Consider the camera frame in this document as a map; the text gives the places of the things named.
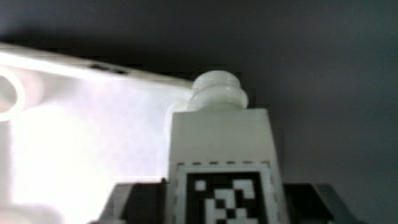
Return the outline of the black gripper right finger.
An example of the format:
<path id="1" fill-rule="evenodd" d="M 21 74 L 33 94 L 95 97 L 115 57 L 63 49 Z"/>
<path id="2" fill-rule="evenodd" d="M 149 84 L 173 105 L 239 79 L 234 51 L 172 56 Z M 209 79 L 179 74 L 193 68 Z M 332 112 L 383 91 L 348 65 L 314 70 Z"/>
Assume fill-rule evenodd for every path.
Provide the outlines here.
<path id="1" fill-rule="evenodd" d="M 287 183 L 284 194 L 291 224 L 367 224 L 328 184 Z"/>

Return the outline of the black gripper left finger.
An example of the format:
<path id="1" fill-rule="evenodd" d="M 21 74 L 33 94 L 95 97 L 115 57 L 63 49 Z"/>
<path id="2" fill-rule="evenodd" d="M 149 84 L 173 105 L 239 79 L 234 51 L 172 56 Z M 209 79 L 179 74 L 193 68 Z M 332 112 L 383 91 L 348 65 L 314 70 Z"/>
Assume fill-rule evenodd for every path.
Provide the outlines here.
<path id="1" fill-rule="evenodd" d="M 165 224 L 165 189 L 165 182 L 118 183 L 86 224 Z"/>

